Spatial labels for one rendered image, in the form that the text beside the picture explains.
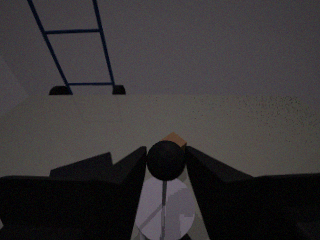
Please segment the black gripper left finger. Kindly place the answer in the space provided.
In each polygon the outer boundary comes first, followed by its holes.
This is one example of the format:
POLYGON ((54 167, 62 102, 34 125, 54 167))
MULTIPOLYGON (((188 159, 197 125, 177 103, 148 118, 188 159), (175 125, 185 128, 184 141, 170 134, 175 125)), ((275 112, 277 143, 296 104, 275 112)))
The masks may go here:
POLYGON ((146 172, 141 146, 88 177, 0 177, 0 220, 82 225, 89 240, 130 240, 146 172))

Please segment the brown cube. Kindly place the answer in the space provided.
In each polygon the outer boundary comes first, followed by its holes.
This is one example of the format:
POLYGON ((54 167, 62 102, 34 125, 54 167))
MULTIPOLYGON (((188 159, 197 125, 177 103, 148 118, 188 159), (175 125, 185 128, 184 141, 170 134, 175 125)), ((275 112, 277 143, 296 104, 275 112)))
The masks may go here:
POLYGON ((168 136, 166 136, 160 141, 164 141, 164 140, 175 142, 182 148, 185 154, 185 147, 187 145, 187 142, 183 140, 180 136, 178 136, 176 133, 172 132, 171 134, 169 134, 168 136))

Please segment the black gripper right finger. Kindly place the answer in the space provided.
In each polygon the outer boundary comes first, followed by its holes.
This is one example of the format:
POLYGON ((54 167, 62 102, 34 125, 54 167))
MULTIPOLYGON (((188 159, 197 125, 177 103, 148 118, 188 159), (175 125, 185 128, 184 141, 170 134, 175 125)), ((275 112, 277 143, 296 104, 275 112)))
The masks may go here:
POLYGON ((320 172, 253 177, 191 146, 185 157, 209 240, 263 240, 277 206, 320 202, 320 172))

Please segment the glass french press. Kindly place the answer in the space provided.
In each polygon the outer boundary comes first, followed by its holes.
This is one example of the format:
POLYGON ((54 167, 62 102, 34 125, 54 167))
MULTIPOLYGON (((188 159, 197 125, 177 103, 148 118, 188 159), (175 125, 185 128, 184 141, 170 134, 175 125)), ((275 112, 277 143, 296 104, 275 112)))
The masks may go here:
POLYGON ((146 164, 153 177, 143 182, 135 219, 140 240, 192 240, 187 232, 195 217, 189 188, 177 177, 185 169, 182 148, 160 141, 148 151, 146 164))

